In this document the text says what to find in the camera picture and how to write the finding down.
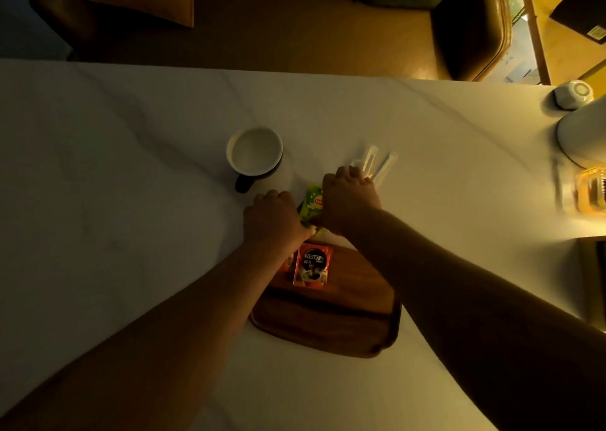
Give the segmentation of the person's right hand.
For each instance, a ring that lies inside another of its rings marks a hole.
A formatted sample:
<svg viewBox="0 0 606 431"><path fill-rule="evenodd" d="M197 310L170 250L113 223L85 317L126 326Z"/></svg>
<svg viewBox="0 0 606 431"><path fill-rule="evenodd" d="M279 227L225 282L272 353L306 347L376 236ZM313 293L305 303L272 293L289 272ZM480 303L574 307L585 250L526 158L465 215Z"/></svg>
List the person's right hand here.
<svg viewBox="0 0 606 431"><path fill-rule="evenodd" d="M323 185L323 211L312 222L317 228L350 239L366 216L381 209L374 184L357 184L338 181Z"/></svg>

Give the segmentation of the person's left hand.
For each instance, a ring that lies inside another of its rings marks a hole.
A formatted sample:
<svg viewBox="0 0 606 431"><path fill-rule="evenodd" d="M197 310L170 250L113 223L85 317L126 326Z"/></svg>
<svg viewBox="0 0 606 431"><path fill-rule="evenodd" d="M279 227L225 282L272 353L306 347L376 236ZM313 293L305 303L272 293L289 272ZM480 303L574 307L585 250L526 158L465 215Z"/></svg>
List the person's left hand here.
<svg viewBox="0 0 606 431"><path fill-rule="evenodd" d="M269 190L244 209L243 245L284 261L307 241L299 236L299 213L293 194Z"/></svg>

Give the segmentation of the green tea bag packet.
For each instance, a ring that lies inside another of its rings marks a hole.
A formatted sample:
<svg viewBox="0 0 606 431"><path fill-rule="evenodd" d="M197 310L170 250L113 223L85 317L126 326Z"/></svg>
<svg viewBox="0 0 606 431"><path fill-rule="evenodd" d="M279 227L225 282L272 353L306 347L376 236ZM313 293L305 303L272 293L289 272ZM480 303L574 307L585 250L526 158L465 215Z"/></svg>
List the green tea bag packet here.
<svg viewBox="0 0 606 431"><path fill-rule="evenodd" d="M298 208L300 222L305 225L312 224L313 221L321 216L323 205L322 186L310 184Z"/></svg>

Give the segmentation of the person's left forearm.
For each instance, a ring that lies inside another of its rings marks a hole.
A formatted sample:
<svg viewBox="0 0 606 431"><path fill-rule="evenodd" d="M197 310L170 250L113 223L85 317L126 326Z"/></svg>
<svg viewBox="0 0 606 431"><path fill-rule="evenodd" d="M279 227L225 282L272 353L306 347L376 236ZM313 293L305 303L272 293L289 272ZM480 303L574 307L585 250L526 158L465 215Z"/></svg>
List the person's left forearm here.
<svg viewBox="0 0 606 431"><path fill-rule="evenodd" d="M34 389L0 431L185 431L293 244L243 243Z"/></svg>

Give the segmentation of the person's right forearm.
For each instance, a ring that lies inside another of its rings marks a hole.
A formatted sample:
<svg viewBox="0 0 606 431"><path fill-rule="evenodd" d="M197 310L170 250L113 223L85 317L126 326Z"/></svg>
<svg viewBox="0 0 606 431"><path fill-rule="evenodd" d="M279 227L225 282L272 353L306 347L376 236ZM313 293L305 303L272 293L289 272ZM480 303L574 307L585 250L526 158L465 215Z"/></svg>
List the person's right forearm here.
<svg viewBox="0 0 606 431"><path fill-rule="evenodd" d="M337 210L330 228L390 282L499 431L606 431L606 334L381 209Z"/></svg>

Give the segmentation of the clear wrapped stirrer stick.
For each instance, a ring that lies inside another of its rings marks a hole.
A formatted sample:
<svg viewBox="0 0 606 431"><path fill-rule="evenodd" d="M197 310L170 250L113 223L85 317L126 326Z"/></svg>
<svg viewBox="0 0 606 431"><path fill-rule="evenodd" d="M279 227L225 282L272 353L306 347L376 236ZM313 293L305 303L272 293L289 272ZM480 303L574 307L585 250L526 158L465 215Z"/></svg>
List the clear wrapped stirrer stick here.
<svg viewBox="0 0 606 431"><path fill-rule="evenodd" d="M367 154L363 160L362 165L362 176L366 179L371 177L371 169L373 167L373 163L375 162L375 158L378 153L378 147L376 145L371 145L367 151Z"/></svg>
<svg viewBox="0 0 606 431"><path fill-rule="evenodd" d="M381 167L378 169L376 174L373 177L373 184L376 189L379 189L386 179L387 175L390 173L391 169L396 165L399 159L399 154L397 151L391 151L388 157L385 159Z"/></svg>

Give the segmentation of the red instant coffee sachet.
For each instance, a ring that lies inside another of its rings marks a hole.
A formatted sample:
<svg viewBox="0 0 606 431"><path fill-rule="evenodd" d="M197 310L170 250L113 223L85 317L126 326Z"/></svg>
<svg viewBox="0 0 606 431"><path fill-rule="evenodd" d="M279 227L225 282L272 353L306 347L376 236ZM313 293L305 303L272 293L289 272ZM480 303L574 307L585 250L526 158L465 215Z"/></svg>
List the red instant coffee sachet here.
<svg viewBox="0 0 606 431"><path fill-rule="evenodd" d="M297 252L293 285L323 291L328 283L332 253L329 245L302 243Z"/></svg>

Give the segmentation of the black mug with white inside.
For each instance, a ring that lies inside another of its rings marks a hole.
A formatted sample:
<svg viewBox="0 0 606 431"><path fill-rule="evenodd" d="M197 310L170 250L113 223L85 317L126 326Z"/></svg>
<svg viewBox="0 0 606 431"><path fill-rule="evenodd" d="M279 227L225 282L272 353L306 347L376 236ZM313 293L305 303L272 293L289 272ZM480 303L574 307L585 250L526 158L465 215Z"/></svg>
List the black mug with white inside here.
<svg viewBox="0 0 606 431"><path fill-rule="evenodd" d="M230 137L225 156L238 175L236 192L246 194L256 181L266 179L277 171L284 156L284 144L274 130L253 127Z"/></svg>

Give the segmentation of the brown wooden tray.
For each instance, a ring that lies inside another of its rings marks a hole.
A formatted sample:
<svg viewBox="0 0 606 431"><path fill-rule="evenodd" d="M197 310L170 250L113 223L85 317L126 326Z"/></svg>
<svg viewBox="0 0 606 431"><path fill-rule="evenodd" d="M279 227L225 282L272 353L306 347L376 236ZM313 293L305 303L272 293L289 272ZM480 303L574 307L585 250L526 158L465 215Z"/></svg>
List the brown wooden tray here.
<svg viewBox="0 0 606 431"><path fill-rule="evenodd" d="M323 291L293 285L297 252L274 275L249 319L269 335L319 351L373 358L399 333L402 305L395 291L359 251L333 248Z"/></svg>

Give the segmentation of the brown leather sofa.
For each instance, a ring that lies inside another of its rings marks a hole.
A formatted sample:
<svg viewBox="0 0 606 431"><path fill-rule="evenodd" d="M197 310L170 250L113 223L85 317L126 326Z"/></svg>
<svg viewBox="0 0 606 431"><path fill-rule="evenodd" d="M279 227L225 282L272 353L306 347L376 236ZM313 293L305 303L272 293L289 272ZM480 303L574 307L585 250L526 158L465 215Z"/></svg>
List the brown leather sofa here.
<svg viewBox="0 0 606 431"><path fill-rule="evenodd" d="M194 0L194 27L91 0L28 0L71 60L481 81L511 45L508 0L432 10L354 0Z"/></svg>

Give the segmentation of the small white round device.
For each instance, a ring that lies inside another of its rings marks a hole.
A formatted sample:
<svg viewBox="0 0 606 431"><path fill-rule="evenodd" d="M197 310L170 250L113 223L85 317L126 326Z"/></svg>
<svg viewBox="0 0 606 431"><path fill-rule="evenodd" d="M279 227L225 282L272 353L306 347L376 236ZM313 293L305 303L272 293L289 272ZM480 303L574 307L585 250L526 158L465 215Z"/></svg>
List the small white round device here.
<svg viewBox="0 0 606 431"><path fill-rule="evenodd" d="M582 80L572 80L554 88L555 104L565 111L574 111L594 101L592 87Z"/></svg>

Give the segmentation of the white kettle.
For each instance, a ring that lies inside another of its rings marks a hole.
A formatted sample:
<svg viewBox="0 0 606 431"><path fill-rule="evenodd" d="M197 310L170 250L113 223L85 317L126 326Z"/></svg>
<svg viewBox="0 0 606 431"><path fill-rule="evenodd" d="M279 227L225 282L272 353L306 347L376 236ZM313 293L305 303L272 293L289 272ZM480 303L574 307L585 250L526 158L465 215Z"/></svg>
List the white kettle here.
<svg viewBox="0 0 606 431"><path fill-rule="evenodd" d="M557 123L556 141L579 167L606 167L606 95L565 115Z"/></svg>

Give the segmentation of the clear glass container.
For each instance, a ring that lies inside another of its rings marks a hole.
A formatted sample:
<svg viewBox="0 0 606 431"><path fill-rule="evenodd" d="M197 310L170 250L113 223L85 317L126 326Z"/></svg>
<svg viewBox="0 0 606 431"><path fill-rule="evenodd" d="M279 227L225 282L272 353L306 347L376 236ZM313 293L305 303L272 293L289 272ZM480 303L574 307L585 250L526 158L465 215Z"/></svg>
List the clear glass container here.
<svg viewBox="0 0 606 431"><path fill-rule="evenodd" d="M606 218L606 166L579 172L574 179L574 188L579 213Z"/></svg>

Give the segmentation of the wooden side table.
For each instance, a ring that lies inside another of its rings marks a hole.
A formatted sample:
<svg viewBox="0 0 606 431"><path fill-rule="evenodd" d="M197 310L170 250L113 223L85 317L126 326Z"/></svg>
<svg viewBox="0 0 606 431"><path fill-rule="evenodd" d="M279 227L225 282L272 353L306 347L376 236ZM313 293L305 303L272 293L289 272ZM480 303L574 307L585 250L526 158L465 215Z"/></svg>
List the wooden side table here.
<svg viewBox="0 0 606 431"><path fill-rule="evenodd" d="M606 66L606 44L599 45L552 20L562 0L524 0L541 82L558 85L586 80Z"/></svg>

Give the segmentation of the black box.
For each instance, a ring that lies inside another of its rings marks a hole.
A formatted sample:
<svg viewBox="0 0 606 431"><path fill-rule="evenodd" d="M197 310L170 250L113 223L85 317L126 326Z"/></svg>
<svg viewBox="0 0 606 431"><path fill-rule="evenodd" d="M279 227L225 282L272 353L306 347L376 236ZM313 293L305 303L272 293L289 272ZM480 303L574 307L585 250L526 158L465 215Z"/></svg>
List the black box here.
<svg viewBox="0 0 606 431"><path fill-rule="evenodd" d="M596 44L606 44L606 0L562 0L550 19Z"/></svg>

